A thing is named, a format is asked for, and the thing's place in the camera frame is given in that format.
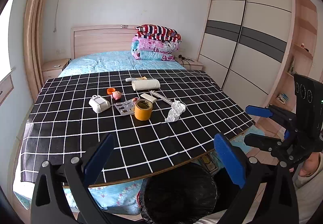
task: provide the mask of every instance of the stack of folded bedding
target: stack of folded bedding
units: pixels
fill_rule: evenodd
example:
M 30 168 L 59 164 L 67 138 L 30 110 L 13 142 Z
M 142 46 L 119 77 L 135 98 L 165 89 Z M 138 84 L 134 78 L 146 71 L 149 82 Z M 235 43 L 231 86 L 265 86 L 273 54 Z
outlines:
M 175 61 L 173 52 L 179 49 L 180 34 L 159 25 L 141 25 L 132 39 L 131 53 L 137 60 Z

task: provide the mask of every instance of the window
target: window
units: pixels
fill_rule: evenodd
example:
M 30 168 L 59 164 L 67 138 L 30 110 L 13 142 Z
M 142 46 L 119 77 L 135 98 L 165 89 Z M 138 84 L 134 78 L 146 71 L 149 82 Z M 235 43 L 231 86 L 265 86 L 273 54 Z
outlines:
M 8 0 L 0 14 L 0 81 L 10 72 L 8 30 L 13 0 Z

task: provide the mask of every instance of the headboard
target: headboard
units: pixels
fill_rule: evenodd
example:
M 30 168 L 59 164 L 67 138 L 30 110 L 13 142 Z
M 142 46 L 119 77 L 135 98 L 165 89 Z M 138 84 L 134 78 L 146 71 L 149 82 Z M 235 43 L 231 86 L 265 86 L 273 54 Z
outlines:
M 127 51 L 135 25 L 95 25 L 71 28 L 71 58 L 108 51 Z

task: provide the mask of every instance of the person's hand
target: person's hand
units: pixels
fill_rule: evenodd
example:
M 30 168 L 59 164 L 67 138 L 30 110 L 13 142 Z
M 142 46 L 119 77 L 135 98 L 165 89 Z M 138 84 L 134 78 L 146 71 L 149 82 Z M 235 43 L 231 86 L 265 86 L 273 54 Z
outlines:
M 313 152 L 310 157 L 304 161 L 304 164 L 299 172 L 299 176 L 305 177 L 312 175 L 319 167 L 319 152 Z

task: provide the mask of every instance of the nightstand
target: nightstand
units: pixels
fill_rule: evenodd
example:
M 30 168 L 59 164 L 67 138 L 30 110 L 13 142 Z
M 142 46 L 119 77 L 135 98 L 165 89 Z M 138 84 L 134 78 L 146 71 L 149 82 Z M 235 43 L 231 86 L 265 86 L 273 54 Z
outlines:
M 177 62 L 177 63 L 179 63 L 181 66 L 183 66 L 183 63 L 182 63 L 181 59 L 179 59 L 179 58 L 175 57 L 175 60 L 176 60 L 176 62 Z M 192 62 L 192 61 L 190 61 L 190 60 L 187 60 L 187 61 L 191 64 L 191 66 L 188 64 L 188 62 L 186 62 L 186 60 L 183 60 L 183 62 L 184 62 L 184 67 L 185 67 L 186 69 L 202 70 L 202 68 L 203 68 L 203 64 L 202 64 L 201 62 L 198 62 L 198 61 L 196 61 L 196 60 L 194 60 L 194 62 Z
M 51 78 L 57 78 L 67 67 L 71 59 L 60 59 L 44 63 L 42 66 L 44 82 Z

